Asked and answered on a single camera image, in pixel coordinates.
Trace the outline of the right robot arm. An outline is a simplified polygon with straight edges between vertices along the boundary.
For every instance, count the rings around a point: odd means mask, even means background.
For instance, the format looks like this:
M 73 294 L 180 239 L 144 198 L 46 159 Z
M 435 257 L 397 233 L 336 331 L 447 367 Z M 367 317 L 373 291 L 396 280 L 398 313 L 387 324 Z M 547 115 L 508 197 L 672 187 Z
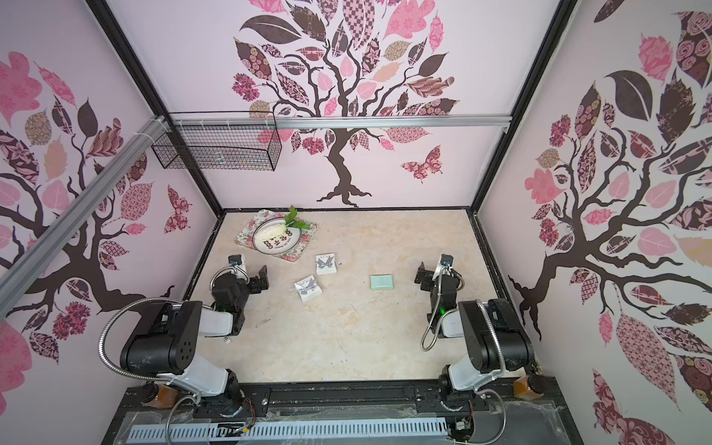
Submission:
M 465 280 L 444 256 L 430 271 L 420 264 L 415 283 L 429 294 L 428 324 L 420 340 L 429 352 L 440 339 L 463 339 L 467 354 L 446 365 L 439 376 L 439 398 L 450 400 L 456 393 L 477 392 L 510 372 L 528 370 L 535 353 L 528 334 L 506 300 L 457 299 Z

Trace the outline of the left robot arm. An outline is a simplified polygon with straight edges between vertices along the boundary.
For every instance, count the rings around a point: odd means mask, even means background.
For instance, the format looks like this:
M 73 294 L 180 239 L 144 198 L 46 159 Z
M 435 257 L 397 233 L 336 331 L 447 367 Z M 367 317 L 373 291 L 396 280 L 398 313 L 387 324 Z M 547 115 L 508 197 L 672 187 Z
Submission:
M 239 266 L 224 267 L 209 285 L 212 304 L 152 300 L 127 339 L 120 369 L 144 380 L 166 378 L 200 398 L 222 398 L 239 407 L 246 396 L 235 372 L 198 353 L 201 337 L 237 336 L 246 321 L 248 299 L 269 288 L 268 268 L 248 276 Z

